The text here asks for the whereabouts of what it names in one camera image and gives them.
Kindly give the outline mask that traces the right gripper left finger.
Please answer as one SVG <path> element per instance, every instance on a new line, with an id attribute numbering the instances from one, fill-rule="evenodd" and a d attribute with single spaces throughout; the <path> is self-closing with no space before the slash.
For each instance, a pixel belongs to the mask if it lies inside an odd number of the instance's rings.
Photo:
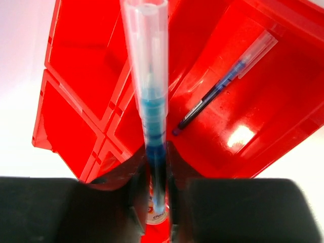
<path id="1" fill-rule="evenodd" d="M 127 161 L 91 183 L 1 177 L 1 242 L 139 242 L 148 168 Z"/>

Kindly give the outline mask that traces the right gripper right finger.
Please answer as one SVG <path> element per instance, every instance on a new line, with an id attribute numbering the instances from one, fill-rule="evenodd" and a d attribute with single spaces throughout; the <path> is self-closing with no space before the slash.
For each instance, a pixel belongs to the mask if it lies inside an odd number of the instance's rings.
<path id="1" fill-rule="evenodd" d="M 167 143 L 171 242 L 316 242 L 316 222 L 288 179 L 205 178 Z"/>

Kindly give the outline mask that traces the dark blue pen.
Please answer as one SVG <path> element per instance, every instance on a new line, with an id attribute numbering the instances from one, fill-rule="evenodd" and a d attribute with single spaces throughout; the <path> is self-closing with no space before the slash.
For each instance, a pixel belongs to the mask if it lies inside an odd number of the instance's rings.
<path id="1" fill-rule="evenodd" d="M 200 101 L 184 116 L 179 124 L 172 130 L 174 136 L 178 136 L 221 92 L 235 79 L 246 67 L 247 62 L 238 62 L 224 75 L 224 77 L 211 87 L 211 89 L 200 99 Z"/>

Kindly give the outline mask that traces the large silver tape roll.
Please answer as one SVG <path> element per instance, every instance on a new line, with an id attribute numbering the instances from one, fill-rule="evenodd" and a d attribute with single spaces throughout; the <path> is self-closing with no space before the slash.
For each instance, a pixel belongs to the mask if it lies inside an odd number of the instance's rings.
<path id="1" fill-rule="evenodd" d="M 148 201 L 148 213 L 146 223 L 148 225 L 158 225 L 163 223 L 168 216 L 168 211 L 165 210 L 163 213 L 157 213 L 153 208 L 152 197 L 149 197 Z"/>

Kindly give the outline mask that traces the blue pen with label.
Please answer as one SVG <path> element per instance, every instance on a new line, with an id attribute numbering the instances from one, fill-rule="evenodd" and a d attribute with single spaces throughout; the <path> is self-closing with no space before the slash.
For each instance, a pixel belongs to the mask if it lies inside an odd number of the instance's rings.
<path id="1" fill-rule="evenodd" d="M 161 214 L 166 204 L 166 100 L 141 99 L 140 117 L 153 189 L 153 209 Z"/>

